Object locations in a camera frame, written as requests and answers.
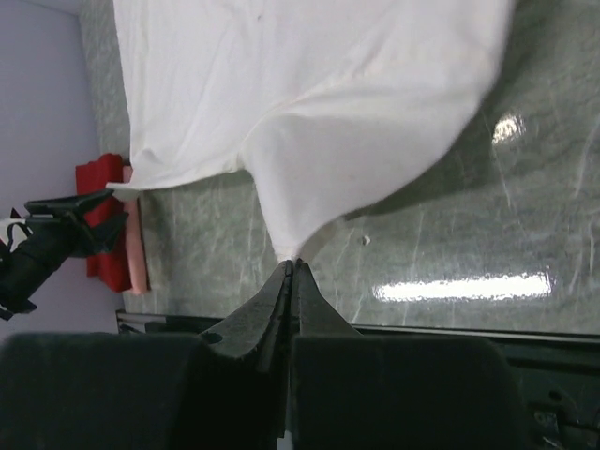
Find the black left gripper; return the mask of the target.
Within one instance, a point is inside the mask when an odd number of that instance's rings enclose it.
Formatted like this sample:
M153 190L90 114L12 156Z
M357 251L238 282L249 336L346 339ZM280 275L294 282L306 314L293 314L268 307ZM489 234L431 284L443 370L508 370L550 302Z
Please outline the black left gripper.
M33 312L37 306L31 301L32 295L78 250L81 253L113 250L125 229L128 213L109 217L94 227L82 217L63 217L82 216L112 195L112 189L104 188L83 195L30 201L24 205L30 217L1 220L3 321Z

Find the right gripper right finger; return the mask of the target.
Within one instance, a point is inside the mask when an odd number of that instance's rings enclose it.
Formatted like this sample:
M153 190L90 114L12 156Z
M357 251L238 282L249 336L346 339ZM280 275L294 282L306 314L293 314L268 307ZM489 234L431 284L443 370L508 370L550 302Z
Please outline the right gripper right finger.
M323 297L309 265L297 260L292 275L292 331L298 336L359 336Z

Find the white t-shirt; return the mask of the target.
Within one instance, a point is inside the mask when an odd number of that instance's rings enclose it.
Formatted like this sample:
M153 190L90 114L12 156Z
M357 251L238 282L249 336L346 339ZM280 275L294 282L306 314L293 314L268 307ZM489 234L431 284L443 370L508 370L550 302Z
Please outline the white t-shirt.
M512 1L117 1L121 200L249 172L279 260L443 157L496 82Z

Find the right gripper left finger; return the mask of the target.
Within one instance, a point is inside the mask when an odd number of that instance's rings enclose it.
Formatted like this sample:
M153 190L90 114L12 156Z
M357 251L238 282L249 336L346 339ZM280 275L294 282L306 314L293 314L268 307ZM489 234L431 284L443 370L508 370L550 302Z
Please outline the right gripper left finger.
M286 338L287 321L288 264L282 262L253 297L202 332L201 339L228 361L268 372Z

